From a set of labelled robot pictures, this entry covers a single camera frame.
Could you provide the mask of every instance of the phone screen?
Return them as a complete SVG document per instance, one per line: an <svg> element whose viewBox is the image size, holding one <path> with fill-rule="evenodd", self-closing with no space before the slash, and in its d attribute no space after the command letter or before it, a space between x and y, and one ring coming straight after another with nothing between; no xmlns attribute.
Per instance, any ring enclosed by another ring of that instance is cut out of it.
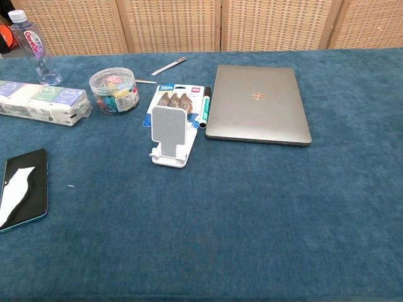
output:
<svg viewBox="0 0 403 302"><path fill-rule="evenodd" d="M47 211L46 150L8 159L0 197L0 232L42 218Z"/></svg>

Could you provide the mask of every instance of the phone stand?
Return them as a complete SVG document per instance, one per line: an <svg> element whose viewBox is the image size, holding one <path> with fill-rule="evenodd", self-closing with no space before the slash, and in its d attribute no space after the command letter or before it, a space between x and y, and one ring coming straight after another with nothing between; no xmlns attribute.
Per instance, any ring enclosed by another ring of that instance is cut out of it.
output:
<svg viewBox="0 0 403 302"><path fill-rule="evenodd" d="M151 111L151 137L158 146L150 156L157 165L183 168L195 141L197 129L187 122L181 108L155 106Z"/></svg>

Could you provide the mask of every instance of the green marker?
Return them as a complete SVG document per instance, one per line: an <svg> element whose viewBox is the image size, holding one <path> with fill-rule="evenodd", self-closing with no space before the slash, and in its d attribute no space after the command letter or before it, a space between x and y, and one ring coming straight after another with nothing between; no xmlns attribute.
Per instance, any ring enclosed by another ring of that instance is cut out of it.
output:
<svg viewBox="0 0 403 302"><path fill-rule="evenodd" d="M207 120L208 120L208 112L210 111L210 95L212 93L212 89L210 87L206 87L204 89L204 97L203 102L201 102L201 113L200 113L200 121L199 127L201 129L206 128Z"/></svg>

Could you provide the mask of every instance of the silver laptop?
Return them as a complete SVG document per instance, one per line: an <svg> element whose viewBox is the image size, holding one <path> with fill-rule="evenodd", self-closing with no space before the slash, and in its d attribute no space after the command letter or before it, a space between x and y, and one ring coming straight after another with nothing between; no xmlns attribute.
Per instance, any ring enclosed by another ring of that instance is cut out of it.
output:
<svg viewBox="0 0 403 302"><path fill-rule="evenodd" d="M220 65L206 136L308 146L312 139L294 71Z"/></svg>

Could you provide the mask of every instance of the water bottle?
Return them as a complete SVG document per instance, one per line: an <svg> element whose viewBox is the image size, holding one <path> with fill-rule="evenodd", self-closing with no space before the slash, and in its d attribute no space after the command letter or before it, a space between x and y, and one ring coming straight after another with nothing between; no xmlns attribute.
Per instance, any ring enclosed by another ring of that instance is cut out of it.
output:
<svg viewBox="0 0 403 302"><path fill-rule="evenodd" d="M34 22L28 21L25 12L22 10L10 11L8 15L14 23L11 25L11 31L24 50L26 57L34 66L39 82L51 86L60 83L62 77L59 71L51 69L49 66L49 56L38 26Z"/></svg>

